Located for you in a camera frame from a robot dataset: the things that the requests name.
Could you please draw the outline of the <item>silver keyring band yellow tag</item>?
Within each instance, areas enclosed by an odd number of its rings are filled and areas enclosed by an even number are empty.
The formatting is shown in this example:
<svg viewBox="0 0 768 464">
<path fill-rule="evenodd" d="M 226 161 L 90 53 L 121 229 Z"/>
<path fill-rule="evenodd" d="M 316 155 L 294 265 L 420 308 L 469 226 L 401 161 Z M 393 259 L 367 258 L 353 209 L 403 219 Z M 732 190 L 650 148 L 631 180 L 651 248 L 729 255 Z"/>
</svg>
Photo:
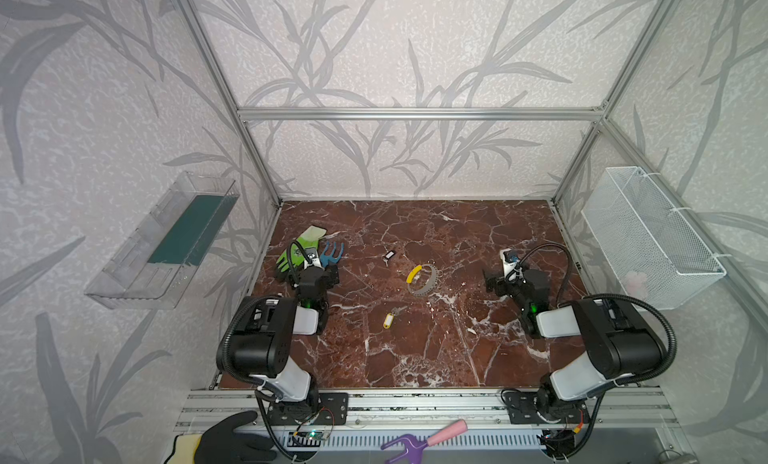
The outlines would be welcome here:
<svg viewBox="0 0 768 464">
<path fill-rule="evenodd" d="M 438 280 L 439 271 L 433 264 L 419 264 L 406 279 L 407 289 L 414 296 L 424 296 L 436 287 Z"/>
</svg>

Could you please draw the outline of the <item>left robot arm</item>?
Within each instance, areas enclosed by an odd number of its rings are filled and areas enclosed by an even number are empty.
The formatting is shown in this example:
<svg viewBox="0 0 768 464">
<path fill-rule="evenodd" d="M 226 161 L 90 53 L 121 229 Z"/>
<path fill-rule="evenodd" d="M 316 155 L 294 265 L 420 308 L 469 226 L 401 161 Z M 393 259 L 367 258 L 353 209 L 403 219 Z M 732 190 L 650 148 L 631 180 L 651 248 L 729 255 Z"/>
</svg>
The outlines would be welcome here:
<svg viewBox="0 0 768 464">
<path fill-rule="evenodd" d="M 316 379 L 292 359 L 291 344 L 296 335 L 324 332 L 330 315 L 327 291 L 338 283 L 337 265 L 309 266 L 298 272 L 293 297 L 244 298 L 220 341 L 218 369 L 252 385 L 262 401 L 316 412 Z"/>
</svg>

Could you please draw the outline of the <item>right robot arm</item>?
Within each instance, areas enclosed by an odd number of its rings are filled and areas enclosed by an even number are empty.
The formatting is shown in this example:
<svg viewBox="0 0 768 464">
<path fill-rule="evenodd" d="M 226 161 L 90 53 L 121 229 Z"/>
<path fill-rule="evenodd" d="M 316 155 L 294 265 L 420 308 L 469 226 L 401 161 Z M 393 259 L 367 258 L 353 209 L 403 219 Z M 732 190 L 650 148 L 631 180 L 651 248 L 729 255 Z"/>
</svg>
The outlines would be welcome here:
<svg viewBox="0 0 768 464">
<path fill-rule="evenodd" d="M 520 308 L 525 333 L 535 339 L 579 337 L 584 351 L 542 377 L 536 391 L 505 389 L 501 399 L 513 424 L 588 422 L 586 401 L 610 389 L 663 374 L 674 362 L 677 339 L 653 306 L 623 294 L 595 294 L 551 308 L 549 277 L 510 267 L 483 273 L 486 290 Z"/>
</svg>

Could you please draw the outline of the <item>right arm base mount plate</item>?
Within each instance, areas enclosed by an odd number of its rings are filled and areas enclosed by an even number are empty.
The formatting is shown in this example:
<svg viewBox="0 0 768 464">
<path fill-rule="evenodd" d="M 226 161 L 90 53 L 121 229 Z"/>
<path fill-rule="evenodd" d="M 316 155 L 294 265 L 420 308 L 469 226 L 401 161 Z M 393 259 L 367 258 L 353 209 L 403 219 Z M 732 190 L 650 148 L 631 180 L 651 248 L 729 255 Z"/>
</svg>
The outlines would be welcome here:
<svg viewBox="0 0 768 464">
<path fill-rule="evenodd" d="M 551 424 L 568 428 L 591 421 L 585 400 L 564 401 L 553 391 L 503 389 L 500 393 L 512 424 Z"/>
</svg>

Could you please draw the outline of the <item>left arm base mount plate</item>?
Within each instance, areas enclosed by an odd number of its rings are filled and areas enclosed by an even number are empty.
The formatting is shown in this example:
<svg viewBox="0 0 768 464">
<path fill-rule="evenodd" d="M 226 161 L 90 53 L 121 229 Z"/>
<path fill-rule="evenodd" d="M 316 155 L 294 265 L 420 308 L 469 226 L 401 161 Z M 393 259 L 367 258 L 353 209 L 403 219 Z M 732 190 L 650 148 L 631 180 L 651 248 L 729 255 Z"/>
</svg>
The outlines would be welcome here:
<svg viewBox="0 0 768 464">
<path fill-rule="evenodd" d="M 350 395 L 345 392 L 320 392 L 300 402 L 272 403 L 267 408 L 271 425 L 344 425 Z"/>
</svg>

